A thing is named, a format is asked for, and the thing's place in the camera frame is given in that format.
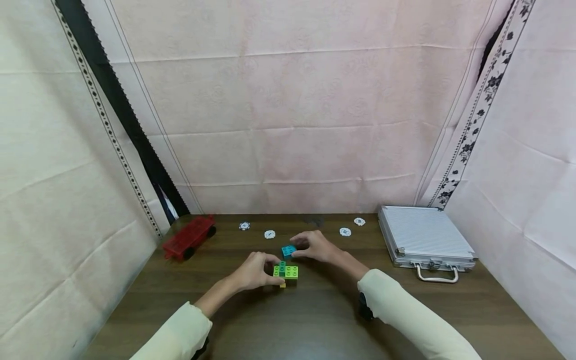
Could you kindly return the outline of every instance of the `case handle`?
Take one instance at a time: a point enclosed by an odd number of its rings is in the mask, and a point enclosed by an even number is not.
[[[422,269],[420,267],[420,264],[414,264],[414,266],[416,267],[416,272],[418,273],[418,278],[422,281],[428,281],[428,282],[443,282],[443,283],[448,283],[448,284],[455,284],[458,282],[458,269],[456,268],[456,266],[452,266],[450,265],[450,268],[452,269],[452,271],[454,271],[454,278],[453,279],[445,279],[445,278],[425,278],[422,276]]]

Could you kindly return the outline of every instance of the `cream sleeve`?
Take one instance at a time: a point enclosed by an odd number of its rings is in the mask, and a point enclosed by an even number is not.
[[[131,360],[190,360],[204,346],[212,321],[189,302],[182,305]]]
[[[374,317],[400,331],[427,359],[480,359],[456,329],[382,271],[368,271],[358,282],[358,290],[364,293]]]

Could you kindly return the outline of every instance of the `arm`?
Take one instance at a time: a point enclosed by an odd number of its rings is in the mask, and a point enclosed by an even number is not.
[[[338,249],[320,231],[304,232],[290,239],[298,248],[292,257],[310,257],[331,263],[358,281],[374,317],[400,331],[430,360],[479,360],[480,357],[456,329],[408,294],[380,270],[369,270],[352,255]]]
[[[182,305],[131,360],[190,360],[206,341],[212,327],[209,318],[229,298],[243,290],[284,282],[264,272],[266,263],[279,262],[274,255],[251,253],[234,273],[218,281],[194,305]]]

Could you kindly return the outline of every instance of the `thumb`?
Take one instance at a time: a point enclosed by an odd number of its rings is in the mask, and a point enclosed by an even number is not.
[[[279,278],[277,276],[270,276],[266,275],[268,278],[266,279],[266,284],[268,285],[282,285],[285,283],[284,279]]]
[[[308,249],[306,250],[296,250],[291,254],[292,257],[307,257]]]

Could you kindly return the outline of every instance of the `dotted border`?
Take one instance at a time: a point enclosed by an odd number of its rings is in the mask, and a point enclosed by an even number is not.
[[[60,8],[58,8],[58,5],[55,3],[54,0],[52,0],[52,5],[54,7],[54,10],[56,11],[56,15],[58,16],[58,20],[60,21],[60,25],[62,26],[62,29],[64,30],[64,33],[66,34],[66,39],[68,40],[68,44],[70,45],[70,48],[72,49],[72,52],[75,55],[76,63],[78,64],[78,67],[82,73],[82,76],[84,77],[84,81],[86,83],[86,86],[88,87],[88,91],[90,92],[92,100],[94,101],[94,105],[96,106],[96,109],[98,110],[98,115],[100,117],[102,125],[104,126],[104,130],[106,131],[106,134],[108,135],[108,139],[110,140],[110,143],[112,144],[112,146],[114,147],[114,149],[116,151],[116,155],[118,156],[118,159],[122,163],[122,167],[124,168],[124,172],[125,172],[126,176],[128,177],[130,184],[132,185],[132,189],[134,190],[134,194],[138,197],[138,200],[140,201],[140,206],[142,207],[142,210],[144,211],[144,213],[148,217],[148,220],[150,221],[152,228],[156,232],[156,235],[158,237],[162,237],[162,233],[160,232],[160,229],[158,228],[158,224],[156,223],[156,220],[154,219],[154,215],[152,214],[152,212],[150,211],[150,208],[148,207],[148,204],[146,202],[146,198],[144,198],[144,196],[142,195],[142,191],[140,190],[140,186],[138,185],[138,182],[136,181],[136,178],[134,177],[134,173],[132,172],[132,169],[130,168],[130,164],[126,160],[126,156],[124,155],[124,151],[122,150],[122,147],[121,147],[120,143],[118,142],[116,134],[114,133],[114,129],[112,128],[112,125],[110,124],[110,121],[108,120],[109,118],[108,118],[106,109],[104,108],[104,104],[101,101],[100,95],[98,93],[98,89],[96,88],[96,86],[94,84],[94,79],[92,78],[92,74],[90,73],[88,66],[86,65],[86,58],[84,57],[84,54],[80,50],[80,47],[78,46],[78,43],[76,42],[76,38],[72,34],[72,31],[68,27],[66,19],[64,19],[64,16],[62,15]]]

